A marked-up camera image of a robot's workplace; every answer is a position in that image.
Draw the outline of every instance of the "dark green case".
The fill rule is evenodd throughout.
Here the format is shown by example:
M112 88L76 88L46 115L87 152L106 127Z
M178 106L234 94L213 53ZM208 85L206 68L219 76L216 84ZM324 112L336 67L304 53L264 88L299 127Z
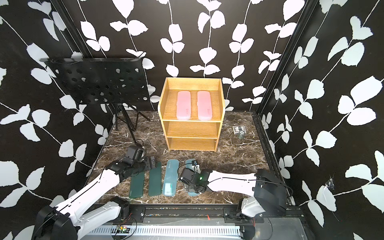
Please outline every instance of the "dark green case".
M161 162L156 163L156 168L149 170L149 190L150 197L161 195Z
M131 187L129 189L130 198L138 198L143 196L144 189L144 172L131 177Z

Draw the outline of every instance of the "wooden shelf compartment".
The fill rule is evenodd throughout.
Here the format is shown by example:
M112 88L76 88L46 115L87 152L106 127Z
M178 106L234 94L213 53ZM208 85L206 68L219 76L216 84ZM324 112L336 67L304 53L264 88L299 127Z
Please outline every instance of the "wooden shelf compartment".
M170 150L216 151L217 139L168 137Z
M177 93L187 90L191 93L191 118L176 118ZM215 78L167 78L159 102L159 113L163 121L199 121L197 116L197 92L209 91L212 103L212 119L204 122L222 122L224 117L224 97L220 79Z
M191 119L176 118L177 94L191 93ZM209 91L212 119L200 121L197 116L197 92ZM166 78L157 106L168 150L216 151L223 124L225 103L221 79Z
M219 122L164 121L166 137L212 138L219 135Z

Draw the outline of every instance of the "marble floor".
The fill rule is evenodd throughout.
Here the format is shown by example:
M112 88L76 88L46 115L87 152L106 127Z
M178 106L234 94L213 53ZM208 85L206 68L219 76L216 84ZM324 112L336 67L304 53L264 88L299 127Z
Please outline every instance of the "marble floor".
M128 111L131 119L136 119L133 111ZM151 121L139 117L137 131L134 132L136 139L142 139L147 149L148 156L155 156L162 163L162 179L164 179L165 166L169 159L178 159L183 165L187 159L194 158L200 164L200 169L212 169L224 173L249 174L257 169L268 169L265 155L260 144L259 137L250 112L226 112L217 152L208 151L168 151L164 138L163 129L159 115L155 111L143 112ZM247 133L243 140L233 134L232 126L244 125ZM118 159L126 153L127 147L132 143L132 138L127 125L119 120L119 130L112 130L107 142L99 156L99 159L88 179L92 181L104 166ZM205 192L191 197L184 190L181 182L177 183L176 195L166 197L159 195L148 196L149 172L145 174L144 195L141 198L129 198L130 179L126 179L106 194L98 203L106 203L114 196L122 197L131 203L147 204L237 204L244 196L233 192Z

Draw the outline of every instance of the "pink plastic case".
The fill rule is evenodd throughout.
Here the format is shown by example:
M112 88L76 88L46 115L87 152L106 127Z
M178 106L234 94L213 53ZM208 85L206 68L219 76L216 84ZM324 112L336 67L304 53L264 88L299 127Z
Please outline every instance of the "pink plastic case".
M211 94L208 91L197 92L197 116L200 121L212 119Z
M191 93L189 91L177 93L176 118L178 120L189 120L191 118Z

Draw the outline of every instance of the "black wall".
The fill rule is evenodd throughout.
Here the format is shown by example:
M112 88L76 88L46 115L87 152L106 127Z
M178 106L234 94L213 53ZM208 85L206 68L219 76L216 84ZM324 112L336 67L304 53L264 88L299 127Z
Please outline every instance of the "black wall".
M203 70L197 71L205 66L199 56L199 51L209 46L213 49L211 52L216 51L216 55L211 56L211 61L206 61L206 65L210 65L208 69L211 68L213 71L206 74L205 77L226 78L223 80L223 90L229 111L249 111L251 102L256 97L257 99L254 101L256 106L260 102L265 90L262 86L268 85L281 58L276 54L270 61L263 52L283 53L305 4L304 0L223 0L212 3L209 3L208 0L65 0L63 2L84 41L89 43L87 46L92 56L134 57L131 50L146 52L143 57L150 63L150 67L146 69L146 80L152 90L149 92L151 96L147 96L137 105L139 110L157 110L157 102L166 77L204 77ZM212 16L212 27L208 20L209 15ZM198 19L202 20L202 16L207 17L207 23L204 28L200 28L201 33L198 28ZM81 22L86 20L94 27L96 38L84 35L84 30L87 28L82 28ZM131 23L132 20L138 20L143 25L138 28L141 30L138 33L130 30L131 36L127 28L119 28L120 31L117 31L111 27L111 23L114 25L115 22L120 21L120 25L122 25L127 22ZM179 52L179 48L175 48L175 52L169 47L168 52L170 53L168 53L161 45L163 38L162 41L171 45L172 39L168 30L172 23L178 24L182 32L182 34L174 35L174 42L178 42L176 45L184 44L181 52ZM245 30L234 32L238 24L243 24L240 25L241 28L245 26L244 23L247 26L246 33ZM276 24L275 26L284 25L285 28L282 30L284 34L281 34L280 38L278 38L279 31L270 31L273 26L268 25L273 24ZM269 34L265 29L266 26L268 26ZM101 45L104 46L104 49L100 50L97 41L101 36L104 36L104 40L108 38L110 46L108 47L108 44L102 41ZM244 42L243 53L238 53L237 49L233 50L234 53L231 51L229 45L231 42L233 42L232 45L240 44L235 43L235 40ZM91 48L91 45L95 46L98 51ZM258 69L263 61L267 64L271 63L272 67L270 71L266 67L259 73ZM197 72L191 70L191 66L195 66ZM240 82L233 83L228 92L234 76L235 81Z
M95 125L99 133L112 125L108 106L106 113L100 105L79 113L84 106L71 102L34 60L79 52L53 6L39 5L0 0L0 239L30 239L42 207L83 187L104 141Z
M330 9L326 2L316 6L274 87L286 101L273 93L263 124L317 239L382 239L384 2L338 1Z

